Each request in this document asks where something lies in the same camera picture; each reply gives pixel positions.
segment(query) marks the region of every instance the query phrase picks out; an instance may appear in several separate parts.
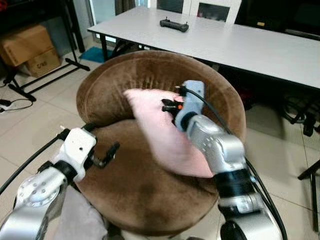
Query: tiled floor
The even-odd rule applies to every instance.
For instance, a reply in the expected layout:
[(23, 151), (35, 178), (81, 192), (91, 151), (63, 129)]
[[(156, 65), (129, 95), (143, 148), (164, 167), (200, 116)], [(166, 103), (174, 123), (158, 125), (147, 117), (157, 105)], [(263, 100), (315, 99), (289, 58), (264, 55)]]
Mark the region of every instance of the tiled floor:
[[(92, 70), (99, 64), (81, 61)], [(76, 93), (89, 73), (78, 70), (35, 94), (37, 101), (28, 109), (0, 115), (0, 184), (42, 145), (60, 131), (82, 126)], [(0, 98), (20, 98), (8, 87), (0, 88)], [(246, 154), (256, 167), (280, 212), (290, 240), (318, 240), (312, 230), (311, 193), (308, 180), (297, 176), (320, 159), (320, 135), (305, 137), (299, 124), (291, 125), (272, 109), (257, 105), (247, 111)], [(10, 212), (20, 182), (34, 174), (41, 163), (52, 157), (61, 143), (48, 149), (28, 166), (0, 196), (0, 220)], [(58, 220), (50, 225), (46, 239), (52, 239)], [(215, 206), (196, 226), (174, 239), (197, 236), (219, 239), (223, 216)], [(127, 239), (146, 239), (124, 233)]]

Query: cardboard box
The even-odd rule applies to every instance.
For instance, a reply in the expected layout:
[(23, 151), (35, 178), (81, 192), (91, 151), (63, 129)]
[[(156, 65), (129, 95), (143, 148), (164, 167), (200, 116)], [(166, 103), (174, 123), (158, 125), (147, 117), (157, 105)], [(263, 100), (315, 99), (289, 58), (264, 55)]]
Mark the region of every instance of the cardboard box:
[(54, 48), (44, 26), (26, 27), (0, 38), (0, 55), (4, 62), (18, 66)]
[(56, 50), (53, 48), (28, 60), (20, 70), (32, 77), (39, 78), (59, 66), (60, 60)]

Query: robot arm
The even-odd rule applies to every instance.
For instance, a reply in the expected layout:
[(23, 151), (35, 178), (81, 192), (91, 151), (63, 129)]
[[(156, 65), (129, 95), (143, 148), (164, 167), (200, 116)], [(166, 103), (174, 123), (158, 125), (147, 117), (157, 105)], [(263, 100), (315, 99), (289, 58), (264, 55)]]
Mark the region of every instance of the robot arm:
[(61, 214), (68, 184), (81, 181), (92, 164), (103, 168), (113, 159), (116, 143), (103, 161), (94, 157), (96, 137), (83, 128), (67, 135), (50, 166), (18, 188), (15, 206), (0, 229), (0, 240), (42, 240), (48, 224)]
[[(188, 80), (184, 87), (204, 96), (204, 84)], [(245, 159), (245, 148), (236, 136), (226, 133), (208, 117), (201, 115), (202, 102), (183, 92), (183, 103), (162, 102), (163, 111), (171, 112), (174, 124), (203, 153), (214, 175), (219, 194), (218, 208), (226, 223), (222, 240), (281, 240), (282, 236), (261, 195), (255, 191)], [(172, 108), (183, 105), (182, 110)]]

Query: brown velvet cushion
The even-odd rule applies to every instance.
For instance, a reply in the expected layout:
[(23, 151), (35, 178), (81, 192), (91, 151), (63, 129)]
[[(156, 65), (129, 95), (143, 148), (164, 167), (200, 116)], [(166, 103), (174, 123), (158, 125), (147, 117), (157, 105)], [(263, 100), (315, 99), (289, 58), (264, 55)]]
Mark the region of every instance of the brown velvet cushion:
[[(101, 127), (95, 132), (98, 157), (115, 141), (121, 147), (114, 162), (103, 170), (92, 167), (77, 185), (103, 216), (125, 230), (152, 236), (176, 234), (198, 222), (217, 200), (211, 179), (161, 169), (135, 120), (128, 121), (133, 114), (125, 90), (174, 91), (186, 80), (205, 83), (206, 99), (244, 140), (245, 112), (235, 89), (212, 68), (187, 56), (139, 51), (116, 57), (93, 71), (78, 90), (80, 116)], [(204, 114), (215, 121), (211, 113), (204, 110)]]

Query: power cord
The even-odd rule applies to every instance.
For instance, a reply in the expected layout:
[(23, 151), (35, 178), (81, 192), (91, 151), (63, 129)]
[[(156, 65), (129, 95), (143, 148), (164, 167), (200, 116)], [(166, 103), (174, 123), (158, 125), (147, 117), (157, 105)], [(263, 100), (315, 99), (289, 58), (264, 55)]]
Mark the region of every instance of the power cord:
[[(228, 127), (227, 123), (225, 122), (225, 120), (219, 115), (218, 111), (215, 109), (215, 107), (213, 107), (208, 101), (206, 101), (201, 95), (199, 95), (198, 93), (196, 93), (195, 91), (192, 91), (188, 88), (186, 88), (185, 86), (181, 86), (179, 87), (179, 93), (182, 96), (186, 96), (186, 93), (191, 93), (192, 95), (196, 96), (198, 99), (200, 99), (209, 109), (210, 111), (212, 111), (212, 113), (214, 114), (214, 116), (216, 117), (216, 119), (219, 121), (219, 123), (221, 124), (221, 126), (225, 129), (225, 131), (228, 134), (233, 134), (232, 131), (230, 130), (230, 128)], [(282, 239), (283, 240), (288, 240), (288, 236), (287, 236), (287, 232), (286, 232), (286, 228), (285, 225), (280, 217), (280, 214), (272, 200), (272, 198), (270, 197), (264, 183), (262, 182), (261, 178), (258, 175), (258, 172), (256, 171), (256, 169), (254, 168), (254, 166), (251, 164), (251, 162), (245, 157), (245, 161), (246, 164), (248, 165), (248, 167), (250, 168), (252, 175), (254, 176), (255, 180), (259, 183), (259, 185), (262, 188), (262, 191), (264, 193), (264, 195), (262, 194), (262, 191), (260, 190), (259, 186), (253, 182), (253, 186), (256, 189), (256, 191), (261, 195), (265, 205), (267, 206), (267, 208), (270, 210), (272, 216), (274, 217), (276, 223), (278, 224), (278, 227), (281, 231), (281, 235), (282, 235)]]
[(18, 101), (28, 101), (28, 102), (30, 102), (30, 104), (27, 105), (27, 106), (18, 107), (18, 108), (12, 108), (12, 109), (4, 109), (3, 107), (0, 107), (0, 114), (3, 113), (3, 112), (27, 109), (27, 108), (30, 108), (34, 104), (34, 102), (29, 100), (29, 99), (19, 98), (19, 99), (13, 100), (13, 101), (0, 99), (0, 105), (5, 106), (5, 107), (9, 107), (11, 104), (13, 104), (15, 102), (18, 102)]

